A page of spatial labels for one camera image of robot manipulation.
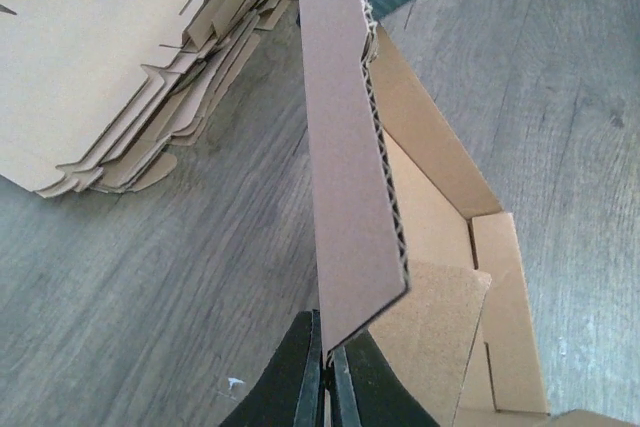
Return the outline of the cardboard box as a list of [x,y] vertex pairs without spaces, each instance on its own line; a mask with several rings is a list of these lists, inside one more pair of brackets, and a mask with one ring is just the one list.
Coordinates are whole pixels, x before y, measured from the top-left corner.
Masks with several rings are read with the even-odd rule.
[[639,0],[300,0],[324,352],[443,426],[639,422]]

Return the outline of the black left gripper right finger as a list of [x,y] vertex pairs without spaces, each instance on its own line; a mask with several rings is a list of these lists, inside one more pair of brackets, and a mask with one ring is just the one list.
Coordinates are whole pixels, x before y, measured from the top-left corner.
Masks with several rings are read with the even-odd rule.
[[333,426],[436,426],[405,389],[371,334],[361,333],[331,356]]

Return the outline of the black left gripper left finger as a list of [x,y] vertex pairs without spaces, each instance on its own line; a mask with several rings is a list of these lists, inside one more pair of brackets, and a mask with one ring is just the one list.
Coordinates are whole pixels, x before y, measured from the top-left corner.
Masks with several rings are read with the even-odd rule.
[[320,313],[296,315],[255,386],[223,426],[320,426],[324,384]]

